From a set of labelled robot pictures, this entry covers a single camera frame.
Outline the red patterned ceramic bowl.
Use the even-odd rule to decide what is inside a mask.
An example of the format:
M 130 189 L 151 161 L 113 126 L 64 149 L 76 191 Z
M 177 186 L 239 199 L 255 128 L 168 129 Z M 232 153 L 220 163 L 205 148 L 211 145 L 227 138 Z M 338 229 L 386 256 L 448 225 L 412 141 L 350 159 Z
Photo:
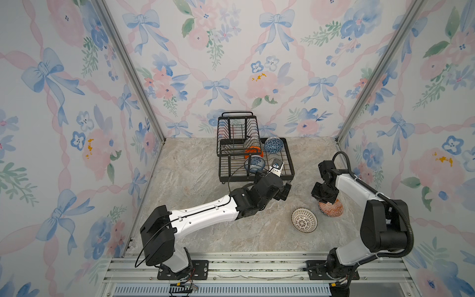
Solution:
M 340 217 L 344 212 L 343 204 L 339 199 L 337 199 L 333 204 L 329 202 L 320 202 L 319 209 L 324 215 L 328 217 Z

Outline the blue floral ceramic bowl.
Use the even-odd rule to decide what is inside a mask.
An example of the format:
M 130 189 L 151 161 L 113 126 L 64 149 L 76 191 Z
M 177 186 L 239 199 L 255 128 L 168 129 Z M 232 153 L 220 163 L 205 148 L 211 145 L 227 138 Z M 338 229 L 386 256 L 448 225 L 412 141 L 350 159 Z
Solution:
M 259 155 L 252 155 L 245 161 L 244 168 L 248 173 L 255 174 L 265 168 L 265 160 Z

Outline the white brown lattice bowl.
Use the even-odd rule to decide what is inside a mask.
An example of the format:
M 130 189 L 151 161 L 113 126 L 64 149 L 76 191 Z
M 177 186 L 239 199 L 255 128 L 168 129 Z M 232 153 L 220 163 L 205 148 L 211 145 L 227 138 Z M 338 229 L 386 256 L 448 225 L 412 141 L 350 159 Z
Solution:
M 312 233 L 317 229 L 318 220 L 309 209 L 296 209 L 291 215 L 291 222 L 295 229 L 302 233 Z

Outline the orange plastic bowl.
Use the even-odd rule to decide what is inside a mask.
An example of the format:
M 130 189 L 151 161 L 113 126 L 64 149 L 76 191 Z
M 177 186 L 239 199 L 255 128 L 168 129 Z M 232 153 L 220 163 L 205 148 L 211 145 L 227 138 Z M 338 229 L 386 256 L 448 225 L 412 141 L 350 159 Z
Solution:
M 244 150 L 244 159 L 248 159 L 249 157 L 254 156 L 263 158 L 263 152 L 259 146 L 251 146 Z

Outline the black wire dish rack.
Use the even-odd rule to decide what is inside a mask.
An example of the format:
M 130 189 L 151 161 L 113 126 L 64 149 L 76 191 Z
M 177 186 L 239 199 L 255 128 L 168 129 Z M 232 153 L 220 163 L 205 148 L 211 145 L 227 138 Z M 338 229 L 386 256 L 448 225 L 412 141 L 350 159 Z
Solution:
M 248 173 L 244 164 L 248 159 L 244 159 L 243 143 L 246 137 L 259 136 L 265 160 L 265 168 L 269 163 L 278 158 L 284 162 L 282 179 L 291 181 L 295 172 L 293 161 L 289 153 L 288 143 L 285 138 L 284 149 L 277 154 L 269 154 L 264 150 L 264 142 L 268 137 L 261 137 L 257 116 L 251 111 L 225 111 L 216 120 L 216 155 L 219 159 L 218 176 L 221 183 L 246 182 L 254 179 L 254 174 Z

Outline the blue geometric patterned bowl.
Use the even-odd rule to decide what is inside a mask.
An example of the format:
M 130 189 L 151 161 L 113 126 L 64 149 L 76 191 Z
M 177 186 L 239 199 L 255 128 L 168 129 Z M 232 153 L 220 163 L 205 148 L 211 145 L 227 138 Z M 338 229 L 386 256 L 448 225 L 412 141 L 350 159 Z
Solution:
M 279 137 L 269 137 L 264 142 L 264 150 L 269 154 L 280 153 L 284 149 L 284 147 L 284 142 Z

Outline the green patterned ceramic bowl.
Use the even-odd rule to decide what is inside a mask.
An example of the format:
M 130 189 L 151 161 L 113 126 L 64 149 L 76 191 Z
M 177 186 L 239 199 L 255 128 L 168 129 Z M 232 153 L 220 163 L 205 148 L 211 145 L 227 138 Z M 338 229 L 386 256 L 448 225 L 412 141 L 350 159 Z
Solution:
M 243 143 L 245 149 L 261 149 L 261 140 L 259 136 L 246 137 Z

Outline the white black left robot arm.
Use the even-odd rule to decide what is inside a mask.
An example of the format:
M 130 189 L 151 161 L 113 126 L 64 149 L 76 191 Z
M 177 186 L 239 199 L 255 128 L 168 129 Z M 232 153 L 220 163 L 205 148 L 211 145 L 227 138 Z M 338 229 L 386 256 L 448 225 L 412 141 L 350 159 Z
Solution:
M 168 210 L 165 205 L 156 207 L 140 228 L 144 259 L 135 267 L 165 265 L 173 274 L 193 270 L 186 248 L 176 241 L 201 229 L 218 223 L 232 222 L 256 215 L 272 200 L 286 200 L 291 184 L 274 173 L 263 174 L 252 184 L 232 190 L 229 194 L 207 204 L 182 210 Z

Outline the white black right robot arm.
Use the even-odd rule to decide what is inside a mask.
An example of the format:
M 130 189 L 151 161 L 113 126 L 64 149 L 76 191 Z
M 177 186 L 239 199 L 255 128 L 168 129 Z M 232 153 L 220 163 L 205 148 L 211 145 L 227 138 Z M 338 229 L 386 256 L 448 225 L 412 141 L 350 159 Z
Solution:
M 334 161 L 319 163 L 323 183 L 316 182 L 312 196 L 335 204 L 345 194 L 363 209 L 359 236 L 345 246 L 333 248 L 319 273 L 333 279 L 347 277 L 381 257 L 405 257 L 414 247 L 414 231 L 407 204 L 376 191 L 349 170 L 338 169 Z

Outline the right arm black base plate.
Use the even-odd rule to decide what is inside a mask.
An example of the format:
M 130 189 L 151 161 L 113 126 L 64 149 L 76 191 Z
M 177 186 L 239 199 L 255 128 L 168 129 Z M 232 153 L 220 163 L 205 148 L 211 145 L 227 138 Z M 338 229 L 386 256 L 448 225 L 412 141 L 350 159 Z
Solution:
M 332 280 L 344 281 L 347 280 L 352 266 L 343 266 L 341 264 L 328 264 L 327 261 L 307 260 L 306 271 L 310 280 Z

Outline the aluminium front rail frame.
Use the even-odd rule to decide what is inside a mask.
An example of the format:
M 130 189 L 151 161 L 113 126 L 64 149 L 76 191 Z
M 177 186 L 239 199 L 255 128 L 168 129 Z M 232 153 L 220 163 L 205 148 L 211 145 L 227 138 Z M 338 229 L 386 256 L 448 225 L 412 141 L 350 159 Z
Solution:
M 114 258 L 98 297 L 331 297 L 333 280 L 305 271 L 308 261 L 326 259 L 323 252 L 193 253 L 207 261 L 187 282 L 162 277 L 156 267 L 134 266 L 136 255 Z M 418 297 L 420 293 L 401 259 L 378 259 L 357 270 L 352 297 Z

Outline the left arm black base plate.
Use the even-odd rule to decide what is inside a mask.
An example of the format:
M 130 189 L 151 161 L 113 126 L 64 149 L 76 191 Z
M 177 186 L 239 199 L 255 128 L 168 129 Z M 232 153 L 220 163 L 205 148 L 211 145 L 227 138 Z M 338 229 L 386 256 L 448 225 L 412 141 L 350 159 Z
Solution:
M 191 265 L 180 272 L 173 272 L 164 264 L 159 265 L 157 275 L 158 280 L 206 280 L 209 274 L 209 261 L 207 260 L 192 260 Z

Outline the right aluminium corner post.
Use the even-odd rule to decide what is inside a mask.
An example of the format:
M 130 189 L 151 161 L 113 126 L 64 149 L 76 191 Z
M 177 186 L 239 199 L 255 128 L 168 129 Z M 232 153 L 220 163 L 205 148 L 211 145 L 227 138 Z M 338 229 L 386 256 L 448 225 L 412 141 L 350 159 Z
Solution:
M 356 100 L 356 103 L 346 118 L 343 127 L 336 136 L 335 140 L 338 145 L 344 143 L 345 137 L 349 134 L 351 126 L 359 115 L 360 110 L 363 108 L 367 98 L 370 96 L 370 94 L 372 94 L 380 78 L 384 75 L 386 69 L 389 67 L 395 53 L 398 51 L 399 47 L 402 46 L 406 36 L 409 34 L 412 26 L 417 21 L 425 4 L 426 1 L 424 0 L 415 0 L 409 3 L 408 9 L 400 22 L 400 26 L 390 39 L 387 49 L 378 60 L 378 63 L 376 64 L 367 85 L 363 88 L 361 95 Z

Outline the aluminium corner post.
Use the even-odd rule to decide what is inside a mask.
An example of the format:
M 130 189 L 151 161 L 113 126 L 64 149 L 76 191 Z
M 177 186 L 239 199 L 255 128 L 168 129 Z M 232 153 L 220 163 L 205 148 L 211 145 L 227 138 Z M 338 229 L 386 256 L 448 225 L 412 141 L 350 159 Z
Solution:
M 157 133 L 160 143 L 163 145 L 166 141 L 166 137 L 163 135 L 163 132 L 160 129 L 157 117 L 153 111 L 152 104 L 149 102 L 147 95 L 145 94 L 145 90 L 142 84 L 139 82 L 139 77 L 136 73 L 131 57 L 127 52 L 124 40 L 122 39 L 121 34 L 119 33 L 119 30 L 116 26 L 113 16 L 111 15 L 106 1 L 93 0 L 92 4 L 93 7 L 97 10 L 99 18 L 104 23 L 106 33 L 110 36 L 111 43 L 116 48 L 118 58 L 122 66 L 124 67 L 126 75 L 130 79 L 134 90 L 137 92 L 139 101 L 141 102 L 145 113 L 152 124 L 153 130 Z
M 356 100 L 356 103 L 346 118 L 343 127 L 336 136 L 335 140 L 338 145 L 344 143 L 345 137 L 349 134 L 351 126 L 359 115 L 360 110 L 363 108 L 367 98 L 370 96 L 370 94 L 372 94 L 380 78 L 384 75 L 386 69 L 389 67 L 395 53 L 398 51 L 399 47 L 402 46 L 406 36 L 409 34 L 412 26 L 417 21 L 425 4 L 426 1 L 424 0 L 415 0 L 409 3 L 408 9 L 400 22 L 400 26 L 390 39 L 387 49 L 378 60 L 378 63 L 376 64 L 367 85 L 363 88 L 361 95 Z

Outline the left aluminium corner post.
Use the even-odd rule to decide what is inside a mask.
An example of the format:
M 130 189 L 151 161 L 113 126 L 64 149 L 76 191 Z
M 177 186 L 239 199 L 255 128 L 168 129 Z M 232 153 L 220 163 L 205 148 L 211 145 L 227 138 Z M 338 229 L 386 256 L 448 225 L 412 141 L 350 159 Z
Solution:
M 153 111 L 152 104 L 149 102 L 147 95 L 145 94 L 145 90 L 142 84 L 139 82 L 139 77 L 136 73 L 131 57 L 127 52 L 124 40 L 122 39 L 121 34 L 119 33 L 119 30 L 116 26 L 113 16 L 111 15 L 106 1 L 93 0 L 92 4 L 93 7 L 97 10 L 99 18 L 104 23 L 106 33 L 110 36 L 111 43 L 116 48 L 118 58 L 122 66 L 124 67 L 126 75 L 130 79 L 134 90 L 137 92 L 139 101 L 141 102 L 145 113 L 152 124 L 153 130 L 157 133 L 160 143 L 163 145 L 166 141 L 166 137 L 163 135 L 163 132 L 160 129 L 157 117 Z

